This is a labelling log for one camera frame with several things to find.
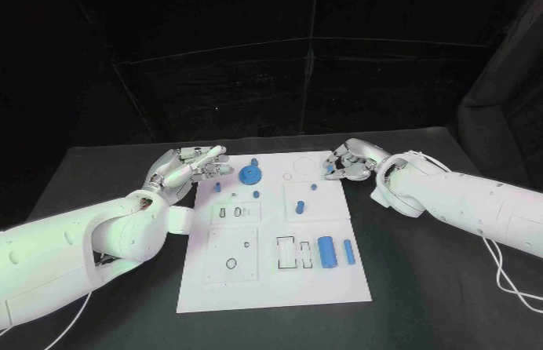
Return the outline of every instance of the blue object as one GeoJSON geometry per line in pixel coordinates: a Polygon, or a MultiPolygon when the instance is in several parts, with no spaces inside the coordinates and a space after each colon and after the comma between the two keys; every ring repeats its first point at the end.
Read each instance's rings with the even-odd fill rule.
{"type": "Polygon", "coordinates": [[[261,171],[256,166],[257,166],[257,160],[253,158],[250,160],[250,165],[244,166],[240,169],[240,182],[244,185],[253,185],[260,181],[261,171]]]}
{"type": "Polygon", "coordinates": [[[344,240],[342,245],[345,246],[348,265],[354,265],[354,254],[352,254],[352,247],[349,246],[349,240],[344,240]]]}
{"type": "Polygon", "coordinates": [[[333,268],[336,266],[333,242],[329,236],[322,236],[318,238],[318,252],[319,252],[319,263],[323,269],[333,268]]]}
{"type": "Polygon", "coordinates": [[[302,201],[297,201],[297,205],[296,205],[296,214],[300,214],[302,213],[302,201]]]}

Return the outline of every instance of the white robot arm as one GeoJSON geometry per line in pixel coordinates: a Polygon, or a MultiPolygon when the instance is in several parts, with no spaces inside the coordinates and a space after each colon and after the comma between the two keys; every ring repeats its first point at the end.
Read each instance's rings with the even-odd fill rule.
{"type": "Polygon", "coordinates": [[[410,151],[390,155],[349,139],[323,162],[329,180],[375,175],[371,198],[408,217],[424,210],[442,222],[543,257],[543,194],[450,170],[410,151]],[[344,168],[335,169],[339,159],[344,168]]]}
{"type": "Polygon", "coordinates": [[[194,182],[233,172],[218,164],[224,152],[169,150],[125,198],[0,232],[0,329],[48,314],[149,260],[168,231],[188,233],[191,209],[172,205],[194,182]],[[92,251],[113,261],[94,262],[92,251]]]}

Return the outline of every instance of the dark gray table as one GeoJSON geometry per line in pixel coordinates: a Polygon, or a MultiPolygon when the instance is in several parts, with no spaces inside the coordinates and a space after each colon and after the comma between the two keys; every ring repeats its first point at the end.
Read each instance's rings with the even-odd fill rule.
{"type": "MultiPolygon", "coordinates": [[[[228,154],[333,150],[349,137],[410,149],[476,174],[446,129],[142,144],[67,151],[30,220],[138,189],[168,148],[221,144],[228,154]]],[[[543,315],[495,287],[482,240],[426,213],[407,218],[370,199],[372,179],[342,181],[372,302],[175,314],[187,237],[168,235],[152,260],[99,289],[56,348],[543,348],[543,315]]],[[[503,247],[518,288],[543,294],[543,260],[503,247]]],[[[81,300],[9,330],[0,348],[41,349],[81,300]]]]}

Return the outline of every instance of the white pegboard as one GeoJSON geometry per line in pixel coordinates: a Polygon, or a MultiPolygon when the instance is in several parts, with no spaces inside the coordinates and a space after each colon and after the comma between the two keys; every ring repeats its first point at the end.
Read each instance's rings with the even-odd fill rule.
{"type": "Polygon", "coordinates": [[[234,155],[228,159],[234,173],[198,183],[177,313],[371,300],[341,183],[323,180],[321,166],[328,155],[329,151],[234,155]],[[257,159],[261,179],[243,185],[238,171],[251,158],[257,159]],[[215,181],[220,192],[214,191],[215,181]],[[299,200],[306,201],[305,210],[295,214],[299,200]],[[218,216],[220,208],[230,213],[236,207],[244,208],[244,216],[218,216]],[[244,248],[251,230],[256,239],[244,248]],[[293,237],[296,267],[279,269],[276,238],[283,236],[293,237]],[[319,236],[333,239],[338,266],[331,269],[319,262],[319,236]],[[346,264],[345,239],[354,265],[346,264]],[[312,267],[303,268],[308,257],[312,267]],[[236,259],[231,269],[225,266],[230,258],[236,259]]]}

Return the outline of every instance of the robotic hand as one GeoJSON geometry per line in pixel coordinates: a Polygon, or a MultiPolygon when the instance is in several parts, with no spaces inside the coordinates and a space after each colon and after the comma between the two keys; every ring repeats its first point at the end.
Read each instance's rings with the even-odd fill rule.
{"type": "Polygon", "coordinates": [[[0,232],[0,329],[48,314],[158,253],[165,234],[188,233],[191,209],[172,206],[192,183],[233,172],[225,148],[169,150],[125,198],[0,232]],[[93,252],[113,261],[94,263],[93,252]]]}
{"type": "Polygon", "coordinates": [[[543,257],[541,193],[450,172],[418,152],[390,155],[357,139],[336,148],[323,168],[329,180],[364,180],[375,172],[371,198],[384,207],[408,217],[427,210],[439,221],[543,257]],[[333,167],[338,159],[342,169],[333,167]]]}

